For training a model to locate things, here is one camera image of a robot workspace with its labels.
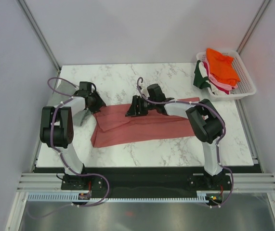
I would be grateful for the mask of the salmon pink t shirt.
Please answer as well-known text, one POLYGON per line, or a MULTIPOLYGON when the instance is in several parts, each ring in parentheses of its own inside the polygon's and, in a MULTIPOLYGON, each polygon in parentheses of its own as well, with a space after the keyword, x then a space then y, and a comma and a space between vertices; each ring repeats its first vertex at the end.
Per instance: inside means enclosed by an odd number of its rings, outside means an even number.
POLYGON ((129 104, 110 105, 94 114, 96 127, 91 137, 94 148, 195 136, 188 119, 162 115, 155 110, 146 116, 126 117, 129 107, 129 104))

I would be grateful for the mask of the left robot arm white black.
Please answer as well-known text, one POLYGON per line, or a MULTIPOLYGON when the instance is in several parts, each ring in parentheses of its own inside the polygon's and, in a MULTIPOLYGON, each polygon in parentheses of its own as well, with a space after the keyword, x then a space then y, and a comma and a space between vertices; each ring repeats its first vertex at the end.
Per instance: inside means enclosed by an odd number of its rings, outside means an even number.
POLYGON ((90 190, 93 176, 83 174, 85 166, 73 146, 73 117, 80 112, 96 114, 106 104, 92 82, 82 81, 69 98, 41 112, 40 140, 58 155, 64 166, 62 190, 90 190))

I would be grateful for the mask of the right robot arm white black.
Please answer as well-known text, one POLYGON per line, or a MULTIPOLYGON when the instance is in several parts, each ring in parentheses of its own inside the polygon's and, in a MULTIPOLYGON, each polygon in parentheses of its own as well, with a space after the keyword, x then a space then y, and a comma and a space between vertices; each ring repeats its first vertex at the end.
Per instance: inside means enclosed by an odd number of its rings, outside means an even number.
POLYGON ((202 142, 205 159, 204 185, 208 189, 223 189, 224 172, 220 161, 219 142, 225 135, 225 122, 213 104, 204 99, 197 103, 184 103, 167 98, 158 84, 147 87, 149 96, 134 95, 126 117, 146 116, 149 110, 156 110, 166 116, 188 119, 193 133, 202 142))

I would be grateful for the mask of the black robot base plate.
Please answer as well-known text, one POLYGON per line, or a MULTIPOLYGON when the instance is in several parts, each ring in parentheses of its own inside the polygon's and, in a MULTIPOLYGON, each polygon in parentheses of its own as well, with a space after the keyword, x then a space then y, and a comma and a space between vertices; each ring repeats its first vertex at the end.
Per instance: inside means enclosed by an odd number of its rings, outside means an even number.
MULTIPOLYGON (((36 167, 35 173, 55 173, 61 180, 62 167, 36 167)), ((194 197, 197 191, 228 192, 232 181, 224 170, 223 189, 208 188, 202 167, 87 167, 85 177, 93 176, 94 197, 111 198, 180 198, 194 197)))

